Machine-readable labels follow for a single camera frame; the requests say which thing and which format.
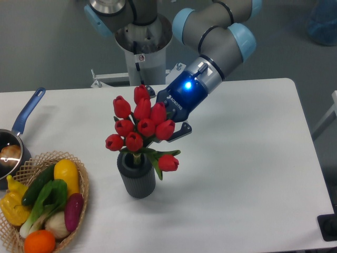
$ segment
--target orange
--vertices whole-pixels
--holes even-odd
[[[55,237],[47,230],[30,233],[24,244],[25,253],[51,253],[55,249]]]

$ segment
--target wicker basket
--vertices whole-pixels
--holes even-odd
[[[85,209],[88,202],[89,194],[89,178],[88,173],[81,161],[69,153],[57,152],[52,153],[42,153],[37,155],[35,158],[31,158],[29,161],[25,162],[23,166],[19,169],[16,175],[13,177],[18,182],[21,182],[29,186],[34,179],[50,164],[57,163],[62,159],[69,159],[77,165],[79,179],[80,179],[80,191],[83,195],[84,205],[82,213],[80,216],[80,222],[77,229],[72,232],[68,237],[63,239],[61,242],[56,243],[56,248],[53,252],[59,252],[64,249],[71,240],[76,236],[78,229],[84,218]],[[0,210],[0,239],[3,241],[3,246],[12,253],[23,253],[24,252],[24,239],[20,236],[17,227],[14,227],[4,217]]]

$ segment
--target tulip bouquet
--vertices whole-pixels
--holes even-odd
[[[131,153],[133,164],[141,163],[141,154],[145,154],[163,180],[163,171],[175,171],[179,161],[174,157],[180,154],[180,150],[156,151],[147,146],[154,140],[168,140],[175,128],[175,122],[167,118],[163,102],[155,103],[151,107],[150,95],[144,84],[134,89],[134,102],[136,107],[131,111],[130,104],[118,96],[113,101],[115,130],[117,134],[111,134],[105,140],[105,147],[111,151]]]

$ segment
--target saucepan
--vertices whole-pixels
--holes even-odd
[[[28,116],[43,97],[46,90],[38,88],[16,118],[12,130],[0,129],[0,190],[8,188],[8,175],[14,176],[32,156],[19,137],[23,134]]]

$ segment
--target purple eggplant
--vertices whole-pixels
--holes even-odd
[[[64,222],[65,227],[69,232],[76,230],[80,222],[80,216],[83,209],[83,196],[80,193],[72,194],[64,209]]]

